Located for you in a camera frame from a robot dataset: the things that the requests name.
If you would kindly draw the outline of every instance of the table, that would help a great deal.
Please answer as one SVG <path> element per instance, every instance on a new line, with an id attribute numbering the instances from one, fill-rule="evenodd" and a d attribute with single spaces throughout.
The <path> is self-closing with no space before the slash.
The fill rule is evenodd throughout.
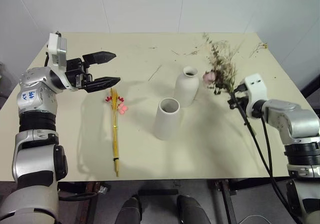
<path id="1" fill-rule="evenodd" d="M 116 85 L 129 110 L 118 117 L 120 175 L 114 172 L 111 108 L 104 98 L 108 90 L 87 93 L 64 91 L 57 95 L 56 129 L 65 149 L 68 175 L 63 181 L 247 178 L 267 172 L 237 110 L 230 110 L 228 94 L 215 96 L 201 85 L 190 107 L 184 108 L 180 129 L 170 141 L 152 134 L 159 101 L 172 97 L 177 76 L 184 66 L 194 66 L 199 77 L 210 69 L 209 49 L 201 33 L 101 34 L 63 33 L 67 59 L 98 51 L 117 55 L 102 65 L 92 65 L 94 78 L 121 77 Z M 234 56 L 236 83 L 260 73 L 269 98 L 283 99 L 311 109 L 269 50 L 251 52 L 261 42 L 257 34 L 210 34 L 213 41 L 241 44 Z M 46 45 L 30 68 L 43 66 Z M 17 86 L 0 111 L 0 180 L 11 181 L 15 134 L 18 132 Z M 263 129 L 251 120 L 261 150 L 267 158 Z M 274 176 L 286 176 L 287 158 L 277 130 L 268 126 Z"/>

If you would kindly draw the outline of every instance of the cylindrical cup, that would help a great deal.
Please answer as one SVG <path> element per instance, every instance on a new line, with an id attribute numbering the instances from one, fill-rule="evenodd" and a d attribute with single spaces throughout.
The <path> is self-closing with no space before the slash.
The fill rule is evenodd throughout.
<path id="1" fill-rule="evenodd" d="M 180 104 L 174 98 L 162 99 L 158 105 L 153 127 L 160 140 L 170 139 L 177 131 L 180 120 Z"/>

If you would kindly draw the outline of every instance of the white vase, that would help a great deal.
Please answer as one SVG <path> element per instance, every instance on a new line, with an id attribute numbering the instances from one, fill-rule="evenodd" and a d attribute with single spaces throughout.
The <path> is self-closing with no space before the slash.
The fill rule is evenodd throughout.
<path id="1" fill-rule="evenodd" d="M 196 96 L 199 78 L 196 68 L 187 66 L 183 70 L 175 82 L 174 98 L 178 100 L 181 107 L 187 107 L 192 104 Z"/>
<path id="2" fill-rule="evenodd" d="M 153 127 L 154 135 L 168 140 L 176 133 L 180 122 L 180 104 L 173 98 L 162 99 L 158 105 Z"/>

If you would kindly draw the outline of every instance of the black cable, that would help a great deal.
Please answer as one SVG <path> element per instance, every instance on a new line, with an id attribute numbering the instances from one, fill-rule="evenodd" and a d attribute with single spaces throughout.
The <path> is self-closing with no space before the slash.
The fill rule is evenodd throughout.
<path id="1" fill-rule="evenodd" d="M 284 207 L 286 208 L 286 210 L 288 211 L 288 213 L 290 214 L 290 216 L 294 219 L 294 221 L 295 221 L 297 224 L 302 224 L 302 222 L 300 221 L 300 219 L 291 212 L 291 209 L 290 209 L 290 207 L 289 207 L 289 204 L 288 204 L 287 201 L 285 200 L 285 198 L 284 198 L 283 194 L 281 193 L 278 185 L 276 184 L 276 180 L 274 179 L 273 173 L 270 172 L 270 169 L 269 169 L 269 167 L 268 167 L 267 164 L 266 164 L 266 160 L 265 160 L 265 158 L 264 158 L 264 156 L 263 156 L 263 154 L 262 154 L 262 152 L 261 152 L 261 149 L 260 149 L 260 147 L 259 147 L 258 141 L 257 141 L 257 139 L 256 139 L 256 137 L 255 137 L 254 132 L 253 132 L 253 129 L 252 129 L 252 127 L 251 127 L 251 125 L 250 125 L 250 123 L 249 123 L 249 121 L 248 121 L 247 115 L 246 115 L 246 113 L 244 112 L 244 110 L 241 108 L 240 104 L 238 103 L 238 101 L 237 101 L 237 99 L 236 99 L 236 97 L 235 97 L 235 92 L 230 93 L 230 96 L 231 96 L 232 100 L 235 102 L 236 107 L 238 108 L 238 110 L 239 110 L 239 112 L 240 112 L 240 114 L 241 114 L 241 116 L 242 116 L 242 118 L 243 118 L 243 120 L 244 120 L 244 122 L 245 122 L 245 125 L 247 126 L 247 128 L 248 128 L 248 130 L 249 130 L 249 132 L 250 132 L 250 134 L 251 134 L 251 136 L 252 136 L 252 138 L 253 138 L 253 141 L 254 141 L 255 146 L 256 146 L 256 148 L 257 148 L 257 150 L 258 150 L 258 153 L 259 153 L 259 156 L 260 156 L 260 158 L 261 158 L 261 160 L 262 160 L 262 162 L 263 162 L 263 165 L 264 165 L 265 169 L 267 170 L 267 172 L 268 172 L 268 174 L 269 174 L 269 176 L 270 176 L 271 185 L 272 185 L 272 187 L 273 187 L 273 189 L 274 189 L 277 197 L 279 198 L 279 200 L 281 201 L 281 203 L 284 205 Z M 268 145 L 269 145 L 269 139 L 268 139 L 267 137 L 268 137 L 268 136 L 266 135 L 266 140 L 267 140 Z M 269 161 L 271 161 L 271 152 L 268 152 L 268 156 L 270 157 Z"/>
<path id="2" fill-rule="evenodd" d="M 71 196 L 59 196 L 59 200 L 61 201 L 81 201 L 81 200 L 90 200 L 97 196 L 96 192 L 86 192 Z"/>
<path id="3" fill-rule="evenodd" d="M 44 66 L 46 67 L 46 66 L 48 66 L 49 54 L 48 54 L 48 52 L 46 52 L 45 54 L 46 54 L 46 58 L 45 58 L 46 60 L 44 62 Z"/>

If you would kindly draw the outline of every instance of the floor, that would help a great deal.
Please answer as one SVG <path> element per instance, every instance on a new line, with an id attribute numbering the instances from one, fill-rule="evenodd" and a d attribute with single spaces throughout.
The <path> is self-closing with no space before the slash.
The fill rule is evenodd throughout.
<path id="1" fill-rule="evenodd" d="M 113 224 L 122 204 L 139 189 L 178 189 L 179 194 L 194 197 L 206 211 L 212 224 L 227 224 L 222 194 L 209 189 L 206 180 L 148 180 L 148 181 L 113 181 L 107 182 L 111 189 L 98 199 L 94 224 Z M 285 182 L 279 182 L 285 193 Z M 15 189 L 12 182 L 0 182 L 0 201 Z M 175 196 L 142 196 L 142 224 L 178 224 Z M 265 216 L 272 224 L 294 224 L 270 185 L 240 190 L 232 196 L 237 222 L 247 215 Z M 76 224 L 77 202 L 59 204 L 59 215 L 62 224 Z M 251 217 L 244 224 L 266 223 L 259 217 Z"/>

